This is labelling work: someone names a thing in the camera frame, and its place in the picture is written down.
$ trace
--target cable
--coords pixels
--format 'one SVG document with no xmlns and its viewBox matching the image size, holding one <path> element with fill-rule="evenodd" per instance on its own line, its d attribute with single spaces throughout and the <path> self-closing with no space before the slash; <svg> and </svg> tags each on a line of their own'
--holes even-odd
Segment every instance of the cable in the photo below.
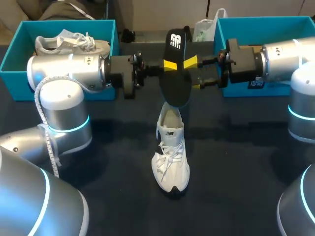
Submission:
<svg viewBox="0 0 315 236">
<path fill-rule="evenodd" d="M 301 8 L 300 8 L 300 11 L 299 11 L 298 16 L 301 15 L 301 11 L 302 11 L 302 8 L 303 8 L 304 3 L 305 3 L 305 0 L 303 0 L 303 2 L 302 2 L 302 5 L 301 5 Z"/>
<path fill-rule="evenodd" d="M 35 100 L 35 105 L 36 105 L 37 111 L 39 113 L 39 116 L 40 116 L 40 118 L 43 121 L 43 124 L 45 126 L 46 146 L 47 146 L 47 150 L 48 150 L 48 154 L 49 154 L 49 159 L 50 159 L 50 162 L 51 162 L 51 165 L 52 165 L 52 168 L 53 168 L 54 175 L 59 178 L 59 171 L 58 171 L 57 165 L 61 166 L 61 164 L 59 162 L 59 158 L 54 155 L 53 148 L 52 148 L 52 145 L 51 145 L 51 139 L 50 139 L 50 136 L 49 136 L 49 126 L 48 126 L 47 118 L 46 118 L 46 116 L 45 116 L 45 114 L 43 112 L 43 109 L 41 107 L 41 103 L 40 103 L 40 100 L 39 100 L 39 94 L 40 94 L 40 90 L 42 89 L 42 87 L 46 83 L 49 83 L 49 82 L 52 82 L 52 81 L 55 81 L 55 80 L 70 80 L 72 82 L 77 83 L 84 91 L 89 92 L 89 93 L 98 93 L 98 91 L 89 90 L 86 87 L 84 87 L 80 82 L 78 82 L 77 80 L 72 79 L 72 78 L 70 78 L 68 76 L 46 77 L 37 85 L 37 87 L 35 89 L 34 100 Z"/>
<path fill-rule="evenodd" d="M 208 18 L 208 14 L 209 14 L 209 7 L 210 7 L 210 0 L 208 0 L 206 19 Z"/>
</svg>

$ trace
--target plastic bag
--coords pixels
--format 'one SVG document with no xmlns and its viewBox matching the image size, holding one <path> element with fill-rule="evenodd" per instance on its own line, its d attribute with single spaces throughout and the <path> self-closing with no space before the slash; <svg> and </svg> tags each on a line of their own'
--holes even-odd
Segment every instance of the plastic bag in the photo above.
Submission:
<svg viewBox="0 0 315 236">
<path fill-rule="evenodd" d="M 214 40 L 218 15 L 220 11 L 223 11 L 222 18 L 227 18 L 226 10 L 224 8 L 220 8 L 219 10 L 217 10 L 214 20 L 204 19 L 196 23 L 195 29 L 193 31 L 194 41 L 200 42 L 200 41 L 213 41 Z"/>
</svg>

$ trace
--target table surface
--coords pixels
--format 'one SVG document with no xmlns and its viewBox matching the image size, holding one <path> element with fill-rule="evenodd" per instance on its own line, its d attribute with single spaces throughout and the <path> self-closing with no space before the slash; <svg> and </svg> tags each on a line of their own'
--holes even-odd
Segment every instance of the table surface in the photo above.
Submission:
<svg viewBox="0 0 315 236">
<path fill-rule="evenodd" d="M 122 53 L 141 50 L 144 59 L 157 59 L 163 48 L 162 43 L 122 45 Z M 211 48 L 211 43 L 189 44 L 187 56 L 211 54 Z M 5 50 L 0 48 L 0 58 Z M 289 166 L 294 152 L 287 124 L 275 117 L 276 112 L 286 116 L 287 98 L 232 100 L 215 87 L 196 89 L 181 109 L 190 180 L 177 200 L 161 192 L 151 169 L 163 105 L 158 79 L 147 79 L 135 100 L 88 102 L 93 141 L 61 159 L 61 179 L 88 202 L 88 235 L 279 236 L 278 200 L 301 171 Z M 40 123 L 35 105 L 14 102 L 2 81 L 0 101 L 0 135 Z M 255 104 L 268 107 L 264 112 L 275 120 L 255 122 Z M 229 107 L 254 122 L 233 124 Z"/>
</svg>

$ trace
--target black insole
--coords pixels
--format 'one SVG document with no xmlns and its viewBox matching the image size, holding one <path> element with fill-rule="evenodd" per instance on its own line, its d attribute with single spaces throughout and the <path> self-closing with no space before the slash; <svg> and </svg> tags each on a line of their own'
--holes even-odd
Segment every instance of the black insole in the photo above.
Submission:
<svg viewBox="0 0 315 236">
<path fill-rule="evenodd" d="M 191 78 L 184 71 L 186 34 L 183 29 L 172 29 L 165 42 L 163 59 L 176 63 L 177 70 L 165 71 L 159 78 L 159 85 L 167 103 L 173 107 L 182 107 L 189 101 Z"/>
</svg>

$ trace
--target white shoelace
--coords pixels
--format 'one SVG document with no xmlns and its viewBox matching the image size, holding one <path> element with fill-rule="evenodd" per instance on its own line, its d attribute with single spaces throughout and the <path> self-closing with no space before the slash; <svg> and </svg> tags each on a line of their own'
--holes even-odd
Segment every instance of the white shoelace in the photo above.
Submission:
<svg viewBox="0 0 315 236">
<path fill-rule="evenodd" d="M 86 36 L 81 33 L 74 33 L 73 37 L 78 37 L 76 39 L 76 45 L 73 47 L 81 47 L 85 50 L 93 50 L 95 49 L 95 41 L 92 37 L 89 36 L 89 33 L 86 32 Z"/>
<path fill-rule="evenodd" d="M 163 142 L 159 144 L 163 152 L 163 155 L 160 155 L 159 159 L 157 160 L 157 171 L 162 173 L 161 182 L 163 181 L 166 171 L 168 170 L 168 168 L 170 168 L 172 163 L 182 161 L 183 144 L 183 141 L 181 141 L 176 147 L 164 146 Z"/>
</svg>

